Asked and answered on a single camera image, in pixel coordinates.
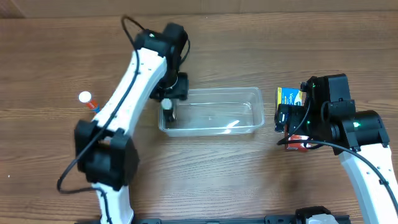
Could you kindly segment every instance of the clear plastic container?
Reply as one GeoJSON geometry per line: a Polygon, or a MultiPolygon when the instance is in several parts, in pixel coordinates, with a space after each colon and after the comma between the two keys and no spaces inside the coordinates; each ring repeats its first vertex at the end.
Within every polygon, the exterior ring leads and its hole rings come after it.
{"type": "Polygon", "coordinates": [[[179,101],[176,121],[159,111],[159,129],[170,137],[252,133],[265,123],[261,91],[250,88],[189,90],[179,101]]]}

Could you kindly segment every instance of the white cap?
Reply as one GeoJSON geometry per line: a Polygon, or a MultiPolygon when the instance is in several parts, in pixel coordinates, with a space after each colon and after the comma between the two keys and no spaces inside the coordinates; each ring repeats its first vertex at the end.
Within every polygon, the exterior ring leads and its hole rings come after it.
{"type": "Polygon", "coordinates": [[[171,110],[173,108],[173,103],[172,100],[170,99],[163,99],[162,102],[160,102],[162,105],[163,110],[171,110]]]}
{"type": "Polygon", "coordinates": [[[83,91],[79,94],[79,100],[82,103],[88,103],[91,100],[91,93],[88,91],[83,91]]]}

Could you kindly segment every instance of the small bottle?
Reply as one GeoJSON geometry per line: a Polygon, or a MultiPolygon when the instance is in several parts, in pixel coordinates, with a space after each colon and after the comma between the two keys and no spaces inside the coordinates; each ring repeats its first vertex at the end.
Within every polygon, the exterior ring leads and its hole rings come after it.
{"type": "Polygon", "coordinates": [[[163,116],[166,119],[167,122],[173,122],[175,121],[175,107],[177,106],[176,100],[171,100],[171,99],[163,99],[160,102],[160,105],[162,105],[163,109],[163,116]]]}
{"type": "Polygon", "coordinates": [[[97,102],[92,99],[90,92],[88,91],[81,92],[79,94],[79,100],[80,102],[85,103],[86,106],[95,113],[100,112],[100,107],[98,106],[97,102]]]}

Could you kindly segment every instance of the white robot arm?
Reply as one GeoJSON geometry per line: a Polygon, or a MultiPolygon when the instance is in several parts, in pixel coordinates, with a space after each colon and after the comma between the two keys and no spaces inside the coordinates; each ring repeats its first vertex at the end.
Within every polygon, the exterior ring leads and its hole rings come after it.
{"type": "MultiPolygon", "coordinates": [[[[108,131],[116,132],[121,128],[124,130],[125,134],[132,136],[138,118],[146,101],[149,99],[150,93],[157,86],[160,79],[166,74],[167,62],[164,57],[158,56],[157,52],[149,49],[140,49],[138,53],[141,61],[139,75],[137,76],[133,88],[116,114],[116,117],[109,124],[107,128],[108,131]]],[[[98,121],[97,127],[101,128],[105,122],[107,122],[110,114],[126,92],[128,85],[134,77],[135,70],[136,53],[133,52],[129,68],[113,93],[113,96],[93,119],[98,121]]],[[[112,187],[100,182],[92,184],[92,186],[94,188],[101,188],[106,192],[109,216],[114,224],[132,222],[134,212],[130,206],[128,186],[122,186],[120,190],[114,190],[112,187]]],[[[102,213],[101,224],[109,224],[107,221],[104,198],[101,196],[101,192],[97,192],[97,194],[102,213]]]]}
{"type": "MultiPolygon", "coordinates": [[[[187,99],[187,74],[179,72],[179,66],[186,57],[181,59],[180,56],[186,41],[190,44],[187,33],[177,24],[168,24],[161,34],[143,30],[136,37],[134,46],[137,50],[132,53],[127,72],[110,100],[91,122],[78,122],[75,128],[76,156],[87,148],[89,142],[95,141],[90,150],[76,160],[78,170],[86,174],[92,189],[100,189],[97,194],[102,216],[95,223],[132,222],[134,212],[130,206],[128,184],[136,172],[139,158],[131,138],[149,98],[165,106],[162,116],[167,121],[175,119],[177,101],[187,99]],[[122,103],[114,114],[119,102],[122,103]]],[[[64,174],[57,185],[61,193],[67,192],[60,190],[64,174]]]]}
{"type": "Polygon", "coordinates": [[[365,223],[398,223],[398,185],[381,117],[356,111],[345,74],[312,77],[301,90],[307,93],[304,106],[281,104],[275,114],[275,130],[286,126],[289,133],[278,144],[331,146],[351,180],[365,223]],[[293,134],[318,140],[287,141],[293,134]]]}
{"type": "MultiPolygon", "coordinates": [[[[389,182],[392,192],[397,196],[398,185],[392,168],[390,147],[369,144],[361,146],[361,150],[357,153],[379,169],[389,182]]],[[[342,152],[339,158],[354,187],[365,223],[398,223],[396,208],[385,186],[379,182],[380,178],[376,173],[352,154],[342,152]]]]}

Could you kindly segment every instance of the wood grain surface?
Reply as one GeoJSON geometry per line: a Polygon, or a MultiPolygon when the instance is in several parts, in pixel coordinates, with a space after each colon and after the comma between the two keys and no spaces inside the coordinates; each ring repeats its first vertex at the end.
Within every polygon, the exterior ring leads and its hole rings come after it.
{"type": "Polygon", "coordinates": [[[396,0],[5,0],[28,18],[221,14],[258,12],[393,11],[396,0]]]}
{"type": "MultiPolygon", "coordinates": [[[[324,205],[362,223],[348,176],[330,148],[276,146],[275,89],[312,75],[346,73],[357,110],[376,110],[398,163],[398,12],[307,12],[136,18],[185,27],[190,88],[257,86],[266,125],[241,136],[168,138],[148,101],[134,136],[141,163],[131,183],[140,218],[231,218],[291,214],[324,205]]],[[[131,56],[118,17],[0,20],[0,223],[72,223],[100,214],[94,193],[60,195],[74,158],[73,129],[104,105],[131,56]]],[[[65,188],[87,186],[74,170],[65,188]]]]}
{"type": "Polygon", "coordinates": [[[23,18],[21,11],[12,0],[0,1],[0,18],[23,18]]]}

